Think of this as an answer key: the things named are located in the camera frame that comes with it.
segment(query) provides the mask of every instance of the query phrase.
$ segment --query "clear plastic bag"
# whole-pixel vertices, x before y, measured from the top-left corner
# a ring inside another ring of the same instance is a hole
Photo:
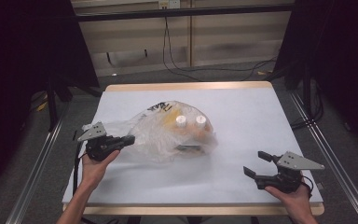
[[[217,145],[209,119],[197,108],[177,101],[153,105],[129,124],[129,134],[135,136],[129,150],[156,162],[208,154]]]

